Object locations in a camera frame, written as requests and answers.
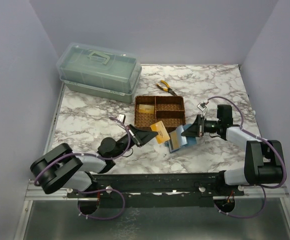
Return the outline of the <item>blue leather card holder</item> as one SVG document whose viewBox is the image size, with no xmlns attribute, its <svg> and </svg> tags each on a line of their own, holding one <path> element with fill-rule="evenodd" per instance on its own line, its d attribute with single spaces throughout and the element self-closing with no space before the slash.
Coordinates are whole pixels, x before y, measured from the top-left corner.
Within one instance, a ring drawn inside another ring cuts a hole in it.
<svg viewBox="0 0 290 240">
<path fill-rule="evenodd" d="M 181 139 L 181 147 L 180 147 L 180 149 L 188 148 L 188 147 L 191 147 L 191 146 L 194 146 L 194 145 L 197 144 L 197 139 L 195 137 L 181 136 L 181 133 L 184 131 L 183 126 L 184 125 L 180 125 L 174 130 L 174 131 L 176 131 L 178 133 L 178 136 Z M 178 150 L 175 150 L 175 151 L 171 152 L 170 146 L 169 146 L 169 142 L 170 142 L 170 140 L 166 141 L 164 144 L 169 149 L 170 153 L 173 153 L 173 152 L 176 152 L 176 151 L 180 150 L 180 149 L 178 149 Z"/>
</svg>

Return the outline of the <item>gold credit card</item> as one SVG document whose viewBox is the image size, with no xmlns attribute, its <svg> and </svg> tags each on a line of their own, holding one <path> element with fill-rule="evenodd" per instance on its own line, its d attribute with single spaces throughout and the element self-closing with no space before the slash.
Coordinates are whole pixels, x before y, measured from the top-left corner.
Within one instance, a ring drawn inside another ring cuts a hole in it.
<svg viewBox="0 0 290 240">
<path fill-rule="evenodd" d="M 181 139 L 176 131 L 170 133 L 169 148 L 171 152 L 181 148 Z"/>
<path fill-rule="evenodd" d="M 163 144 L 170 140 L 170 135 L 167 132 L 164 123 L 162 121 L 156 122 L 150 126 L 153 132 L 157 132 L 156 141 L 158 144 Z"/>
<path fill-rule="evenodd" d="M 138 107 L 138 112 L 142 114 L 154 114 L 155 113 L 155 106 L 148 105 L 148 104 L 140 104 Z"/>
</svg>

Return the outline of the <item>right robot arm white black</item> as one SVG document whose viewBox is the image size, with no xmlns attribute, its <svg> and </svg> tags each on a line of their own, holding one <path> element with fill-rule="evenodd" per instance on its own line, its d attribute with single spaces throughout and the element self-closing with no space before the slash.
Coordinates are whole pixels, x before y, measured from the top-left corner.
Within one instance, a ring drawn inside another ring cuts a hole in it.
<svg viewBox="0 0 290 240">
<path fill-rule="evenodd" d="M 216 134 L 243 151 L 244 166 L 226 170 L 221 175 L 228 186 L 284 184 L 287 173 L 283 158 L 282 145 L 277 140 L 258 137 L 233 122 L 233 110 L 230 105 L 217 106 L 215 120 L 208 120 L 198 114 L 193 124 L 185 129 L 183 137 L 199 138 L 204 134 Z"/>
</svg>

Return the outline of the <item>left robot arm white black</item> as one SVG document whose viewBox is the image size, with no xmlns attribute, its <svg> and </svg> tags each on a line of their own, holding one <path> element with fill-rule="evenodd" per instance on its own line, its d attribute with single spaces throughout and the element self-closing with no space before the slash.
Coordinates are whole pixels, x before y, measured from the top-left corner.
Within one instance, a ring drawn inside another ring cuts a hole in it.
<svg viewBox="0 0 290 240">
<path fill-rule="evenodd" d="M 156 131 L 141 130 L 131 124 L 123 128 L 126 135 L 119 140 L 104 138 L 96 153 L 74 153 L 67 143 L 58 145 L 31 164 L 34 184 L 48 195 L 63 188 L 77 172 L 107 173 L 115 166 L 115 159 L 124 157 L 133 146 L 144 146 L 158 135 Z"/>
</svg>

